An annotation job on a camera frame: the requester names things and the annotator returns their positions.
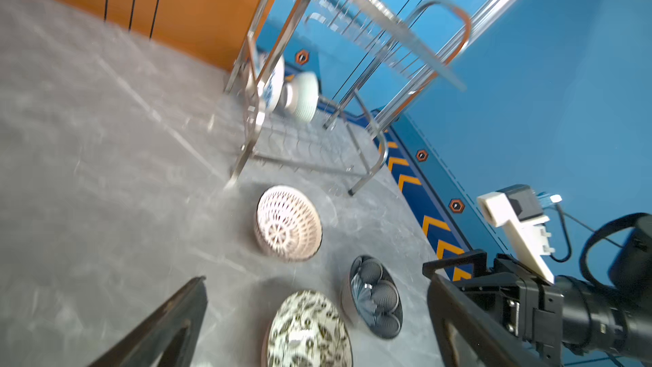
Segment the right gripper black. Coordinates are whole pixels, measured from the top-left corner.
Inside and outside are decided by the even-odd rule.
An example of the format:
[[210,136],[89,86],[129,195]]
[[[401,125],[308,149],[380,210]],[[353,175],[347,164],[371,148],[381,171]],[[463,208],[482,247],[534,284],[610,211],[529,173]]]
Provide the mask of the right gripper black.
[[560,362],[563,295],[540,275],[512,257],[497,257],[487,270],[487,253],[468,251],[424,263],[422,275],[453,268],[453,280],[507,333],[528,342],[545,362]]

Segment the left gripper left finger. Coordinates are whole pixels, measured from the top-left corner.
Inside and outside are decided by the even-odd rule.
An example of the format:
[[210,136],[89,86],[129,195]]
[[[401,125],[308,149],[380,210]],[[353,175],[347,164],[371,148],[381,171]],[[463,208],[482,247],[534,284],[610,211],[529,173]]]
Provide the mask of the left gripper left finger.
[[207,304],[205,277],[189,280],[91,365],[191,365]]

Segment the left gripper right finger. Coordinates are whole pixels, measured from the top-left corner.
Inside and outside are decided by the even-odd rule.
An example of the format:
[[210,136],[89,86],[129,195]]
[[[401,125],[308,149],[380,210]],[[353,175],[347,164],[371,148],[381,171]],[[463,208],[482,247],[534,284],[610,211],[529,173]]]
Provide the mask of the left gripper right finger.
[[443,365],[545,365],[441,275],[431,277],[427,304]]

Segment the pale green ribbed bowl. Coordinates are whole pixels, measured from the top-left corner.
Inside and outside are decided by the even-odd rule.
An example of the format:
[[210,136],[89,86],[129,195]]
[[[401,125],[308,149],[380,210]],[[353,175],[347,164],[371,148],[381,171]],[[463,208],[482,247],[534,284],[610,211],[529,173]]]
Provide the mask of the pale green ribbed bowl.
[[294,76],[286,82],[284,112],[299,122],[310,122],[316,113],[319,103],[319,80],[312,71],[306,71]]

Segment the stainless steel dish rack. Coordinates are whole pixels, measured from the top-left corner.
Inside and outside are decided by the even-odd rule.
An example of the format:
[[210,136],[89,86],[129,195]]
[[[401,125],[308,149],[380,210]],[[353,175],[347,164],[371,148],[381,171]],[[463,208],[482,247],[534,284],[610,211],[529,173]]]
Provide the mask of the stainless steel dish rack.
[[[260,0],[226,84],[240,88],[245,110],[246,139],[231,181],[239,179],[246,163],[258,160],[343,176],[351,180],[350,195],[361,190],[384,166],[390,149],[385,130],[378,132],[369,119],[423,67],[456,88],[464,86],[451,62],[437,55],[417,27],[427,10],[442,8],[457,16],[440,4],[417,15],[416,8],[428,1],[405,0],[394,10],[385,0]],[[268,57],[256,73],[261,53]],[[319,80],[318,108],[308,123],[284,112],[284,86],[273,112],[261,98],[258,85],[265,86],[282,55],[284,85],[306,71]],[[254,81],[248,90],[249,71]]]

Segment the blue floral white bowl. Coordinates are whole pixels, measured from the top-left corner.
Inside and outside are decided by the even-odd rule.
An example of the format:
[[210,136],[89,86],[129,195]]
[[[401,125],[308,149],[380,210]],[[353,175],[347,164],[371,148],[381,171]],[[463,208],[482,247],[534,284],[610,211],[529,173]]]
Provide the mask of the blue floral white bowl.
[[[261,68],[263,67],[264,63],[267,61],[267,57],[268,57],[268,53],[258,54],[258,61],[255,63],[256,73],[259,73],[261,71]],[[251,71],[249,71],[249,76],[246,84],[246,88],[248,90],[253,88],[253,81],[254,81],[254,77],[251,74]],[[276,66],[272,69],[270,78],[265,83],[265,86],[261,87],[262,84],[258,85],[261,98],[265,102],[266,111],[273,112],[276,109],[283,90],[284,82],[285,82],[285,59],[284,56],[282,55],[279,58],[279,61],[276,64]]]

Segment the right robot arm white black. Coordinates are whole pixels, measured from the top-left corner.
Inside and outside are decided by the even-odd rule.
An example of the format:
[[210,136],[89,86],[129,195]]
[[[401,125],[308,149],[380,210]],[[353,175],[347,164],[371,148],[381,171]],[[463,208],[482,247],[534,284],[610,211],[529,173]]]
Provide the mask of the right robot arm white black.
[[[587,260],[613,234],[628,239],[599,282]],[[562,352],[601,351],[651,363],[651,217],[605,224],[582,248],[581,277],[545,280],[517,259],[482,250],[425,263],[427,304],[447,366],[559,366]]]

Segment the dark blue petal bowl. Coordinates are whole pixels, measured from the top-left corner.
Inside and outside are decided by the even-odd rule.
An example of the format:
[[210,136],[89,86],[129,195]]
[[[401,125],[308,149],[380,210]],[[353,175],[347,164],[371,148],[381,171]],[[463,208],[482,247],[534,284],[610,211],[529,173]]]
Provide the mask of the dark blue petal bowl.
[[396,338],[403,325],[397,285],[383,263],[369,255],[354,259],[341,287],[341,307],[355,329],[383,340]]

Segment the white brown lattice bowl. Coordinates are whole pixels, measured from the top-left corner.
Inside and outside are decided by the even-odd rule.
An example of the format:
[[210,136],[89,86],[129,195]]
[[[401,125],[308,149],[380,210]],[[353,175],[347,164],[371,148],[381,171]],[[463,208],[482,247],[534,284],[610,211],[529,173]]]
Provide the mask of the white brown lattice bowl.
[[254,233],[266,255],[288,263],[313,258],[323,242],[317,208],[300,190],[287,185],[273,186],[261,195]]

